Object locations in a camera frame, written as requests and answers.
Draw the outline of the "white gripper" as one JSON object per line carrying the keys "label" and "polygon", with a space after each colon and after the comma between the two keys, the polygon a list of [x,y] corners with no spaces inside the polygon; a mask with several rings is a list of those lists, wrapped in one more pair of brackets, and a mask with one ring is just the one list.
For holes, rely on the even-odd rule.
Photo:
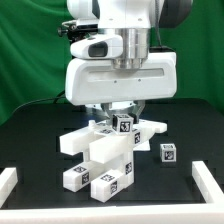
{"label": "white gripper", "polygon": [[140,69],[115,69],[111,60],[73,59],[65,82],[73,105],[101,104],[111,120],[112,102],[135,101],[135,122],[148,99],[172,97],[177,90],[176,53],[150,53]]}

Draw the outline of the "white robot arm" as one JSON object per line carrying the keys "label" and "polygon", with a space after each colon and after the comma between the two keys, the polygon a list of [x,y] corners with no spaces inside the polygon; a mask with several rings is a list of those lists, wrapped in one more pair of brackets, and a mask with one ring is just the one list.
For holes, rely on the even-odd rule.
{"label": "white robot arm", "polygon": [[65,95],[74,105],[100,104],[111,113],[133,101],[169,98],[177,89],[176,53],[150,47],[150,30],[174,28],[193,0],[67,0],[75,28],[90,36],[71,44]]}

